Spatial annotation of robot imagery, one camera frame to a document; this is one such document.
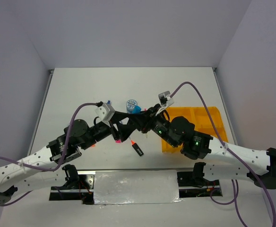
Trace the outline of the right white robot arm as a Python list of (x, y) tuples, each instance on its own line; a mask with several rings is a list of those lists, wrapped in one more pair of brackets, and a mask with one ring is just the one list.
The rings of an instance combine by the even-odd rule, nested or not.
[(240, 179), (258, 187), (276, 189), (276, 149), (256, 150), (220, 141), (198, 131), (184, 116), (169, 118), (169, 111), (158, 112), (159, 105), (140, 113), (143, 133), (153, 131), (166, 145), (163, 151), (180, 152), (195, 160), (192, 180), (197, 185), (218, 179)]

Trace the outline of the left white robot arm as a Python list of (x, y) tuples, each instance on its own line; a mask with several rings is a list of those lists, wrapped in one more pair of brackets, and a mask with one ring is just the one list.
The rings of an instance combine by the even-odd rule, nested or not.
[(82, 180), (70, 162), (81, 157), (81, 150), (112, 135), (116, 140), (125, 141), (136, 129), (132, 120), (117, 114), (117, 120), (108, 124), (98, 122), (89, 127), (82, 119), (73, 120), (64, 129), (64, 134), (49, 142), (39, 151), (18, 161), (9, 161), (0, 167), (0, 206), (13, 204), (14, 196), (23, 198), (33, 190), (45, 187), (70, 188), (80, 186)]

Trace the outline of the blue lidded round jar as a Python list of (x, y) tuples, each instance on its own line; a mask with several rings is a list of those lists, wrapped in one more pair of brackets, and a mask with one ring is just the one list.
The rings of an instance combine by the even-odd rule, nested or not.
[(138, 105), (137, 101), (134, 100), (134, 99), (129, 99), (127, 102), (126, 102), (126, 111), (127, 113), (131, 114), (133, 113), (135, 107)]

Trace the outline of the orange highlighter marker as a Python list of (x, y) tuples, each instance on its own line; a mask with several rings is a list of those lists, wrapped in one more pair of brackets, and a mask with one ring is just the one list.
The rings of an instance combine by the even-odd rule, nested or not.
[(130, 141), (131, 142), (131, 146), (133, 147), (133, 149), (137, 152), (137, 154), (141, 157), (144, 155), (143, 151), (141, 150), (141, 148), (139, 147), (139, 145), (134, 142), (133, 140)]

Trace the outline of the yellow divided storage tray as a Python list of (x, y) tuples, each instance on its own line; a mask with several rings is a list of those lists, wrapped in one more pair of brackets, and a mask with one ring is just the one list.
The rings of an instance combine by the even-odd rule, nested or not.
[[(220, 111), (215, 106), (208, 107), (208, 110), (221, 139), (228, 142)], [(169, 114), (170, 120), (178, 116), (183, 116), (195, 125), (196, 131), (218, 138), (204, 107), (169, 107), (166, 111)]]

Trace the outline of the silver foil covered plate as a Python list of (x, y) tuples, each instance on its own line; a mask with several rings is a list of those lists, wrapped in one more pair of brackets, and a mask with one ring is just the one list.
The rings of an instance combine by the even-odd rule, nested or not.
[(97, 205), (164, 204), (180, 202), (175, 170), (97, 172)]

